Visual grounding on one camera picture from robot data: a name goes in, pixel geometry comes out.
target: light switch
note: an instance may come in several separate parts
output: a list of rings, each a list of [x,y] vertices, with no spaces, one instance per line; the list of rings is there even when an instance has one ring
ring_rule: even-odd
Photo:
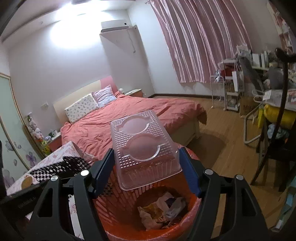
[[[44,109],[48,108],[48,103],[45,102],[41,107],[44,108]]]

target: clear plastic container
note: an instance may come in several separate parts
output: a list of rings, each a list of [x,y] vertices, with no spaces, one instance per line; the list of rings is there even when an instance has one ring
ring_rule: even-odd
[[[179,151],[152,110],[111,122],[118,182],[128,191],[182,171]]]

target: pink curtain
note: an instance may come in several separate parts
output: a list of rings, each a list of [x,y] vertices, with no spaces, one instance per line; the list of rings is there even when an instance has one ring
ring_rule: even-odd
[[[151,0],[180,83],[206,82],[250,40],[231,0]]]

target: nightstand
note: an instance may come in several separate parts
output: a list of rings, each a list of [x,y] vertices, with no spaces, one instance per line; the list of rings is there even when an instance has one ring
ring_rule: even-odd
[[[62,146],[61,132],[59,132],[55,137],[53,137],[52,140],[48,143],[48,145],[52,152],[59,149]]]
[[[129,95],[132,97],[142,97],[142,98],[144,96],[142,89],[131,90],[131,91],[125,93],[125,95]]]

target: black mesh basket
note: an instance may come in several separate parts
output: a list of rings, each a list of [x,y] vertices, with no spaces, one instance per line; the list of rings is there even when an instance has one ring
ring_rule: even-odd
[[[60,178],[74,177],[83,170],[88,170],[90,165],[81,157],[64,156],[64,161],[42,167],[30,172],[37,181],[49,180],[52,176],[58,175]]]

